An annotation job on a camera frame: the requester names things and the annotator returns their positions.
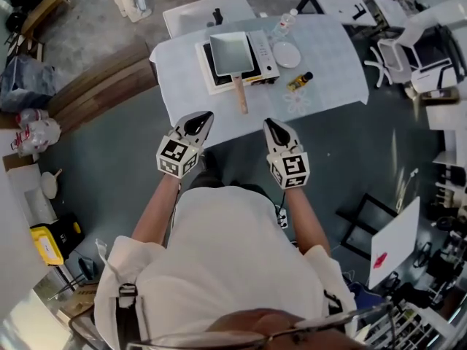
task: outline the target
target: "chair leg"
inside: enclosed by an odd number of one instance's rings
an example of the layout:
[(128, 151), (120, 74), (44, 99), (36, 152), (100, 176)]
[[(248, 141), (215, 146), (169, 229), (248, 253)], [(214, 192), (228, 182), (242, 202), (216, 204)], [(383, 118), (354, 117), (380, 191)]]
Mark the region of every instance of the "chair leg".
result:
[(374, 57), (376, 58), (377, 62), (374, 61), (364, 61), (363, 64), (367, 66), (374, 66), (379, 69), (379, 76), (378, 81), (376, 83), (376, 88), (380, 88), (382, 85), (382, 81), (385, 77), (387, 77), (387, 81), (390, 85), (393, 84), (393, 78), (389, 74), (389, 71), (386, 69), (385, 64), (382, 60), (382, 57), (379, 55), (378, 51), (374, 47), (370, 47), (370, 50), (373, 52)]
[(370, 47), (370, 51), (372, 51), (372, 52), (373, 52), (373, 54), (374, 54), (374, 57), (376, 57), (376, 58), (377, 58), (377, 61), (378, 61), (378, 63), (381, 63), (381, 64), (383, 64), (383, 63), (384, 63), (384, 61), (382, 60), (381, 56), (379, 55), (379, 53), (378, 53), (378, 51), (376, 50), (376, 48), (375, 48), (375, 47)]

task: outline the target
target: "sneaker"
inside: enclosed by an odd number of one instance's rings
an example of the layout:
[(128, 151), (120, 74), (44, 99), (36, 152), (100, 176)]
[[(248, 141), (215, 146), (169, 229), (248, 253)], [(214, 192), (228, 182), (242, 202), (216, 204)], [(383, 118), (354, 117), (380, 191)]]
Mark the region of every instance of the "sneaker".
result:
[(146, 9), (145, 11), (141, 12), (141, 15), (137, 19), (131, 20), (131, 22), (136, 23), (140, 20), (144, 20), (145, 18), (148, 18), (152, 13), (153, 11), (151, 9)]

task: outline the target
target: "frying pan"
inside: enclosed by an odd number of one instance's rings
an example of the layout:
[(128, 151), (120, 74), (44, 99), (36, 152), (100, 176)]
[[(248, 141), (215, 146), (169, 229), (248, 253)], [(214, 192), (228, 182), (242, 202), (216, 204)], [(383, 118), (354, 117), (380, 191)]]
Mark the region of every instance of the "frying pan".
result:
[(240, 101), (242, 114), (248, 114), (247, 99), (243, 88), (242, 73), (252, 71), (253, 59), (244, 31), (211, 35), (212, 58), (219, 77), (231, 75)]
[(61, 169), (55, 175), (52, 175), (50, 172), (44, 172), (41, 176), (42, 192), (50, 200), (54, 199), (57, 195), (57, 177), (61, 172)]

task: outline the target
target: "wooden board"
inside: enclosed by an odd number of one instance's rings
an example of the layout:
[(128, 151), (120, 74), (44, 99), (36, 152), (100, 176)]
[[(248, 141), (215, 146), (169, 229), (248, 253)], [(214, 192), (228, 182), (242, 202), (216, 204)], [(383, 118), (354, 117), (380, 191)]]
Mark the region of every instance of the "wooden board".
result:
[(18, 124), (16, 123), (16, 114), (0, 112), (0, 130), (16, 130)]
[(12, 168), (32, 165), (34, 163), (32, 160), (32, 155), (20, 157), (17, 153), (13, 153), (12, 155), (5, 155), (2, 160), (3, 166), (5, 166), (5, 171), (11, 170)]
[(84, 93), (99, 85), (105, 79), (150, 56), (147, 45), (139, 40), (119, 50), (115, 54), (99, 61), (96, 65), (70, 82), (55, 96), (47, 106), (51, 117), (55, 117), (63, 108), (76, 101)]
[(88, 90), (57, 113), (55, 119), (62, 135), (75, 131), (106, 110), (156, 85), (149, 60), (141, 60)]

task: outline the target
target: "paper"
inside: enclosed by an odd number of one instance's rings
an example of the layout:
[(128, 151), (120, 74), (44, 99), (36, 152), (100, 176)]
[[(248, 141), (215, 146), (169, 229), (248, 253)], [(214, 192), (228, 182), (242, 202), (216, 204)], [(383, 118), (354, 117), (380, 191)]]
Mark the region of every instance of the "paper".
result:
[(39, 242), (41, 243), (42, 249), (45, 251), (50, 260), (57, 260), (58, 255), (53, 250), (52, 244), (47, 236), (39, 237)]

